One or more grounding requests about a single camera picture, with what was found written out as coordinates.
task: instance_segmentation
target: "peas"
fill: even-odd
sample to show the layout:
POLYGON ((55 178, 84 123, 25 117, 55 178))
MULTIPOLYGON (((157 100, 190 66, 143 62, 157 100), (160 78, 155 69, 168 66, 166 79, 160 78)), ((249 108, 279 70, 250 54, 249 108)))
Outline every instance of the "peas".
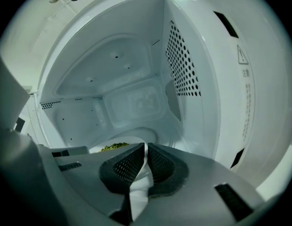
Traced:
POLYGON ((126 143, 126 142, 115 143, 115 144, 112 144, 111 146, 105 146, 103 149, 101 149, 101 152, 113 150, 113 149, 120 148, 120 147, 123 147, 123 146, 126 146, 126 145, 129 145, 129 144, 126 143))

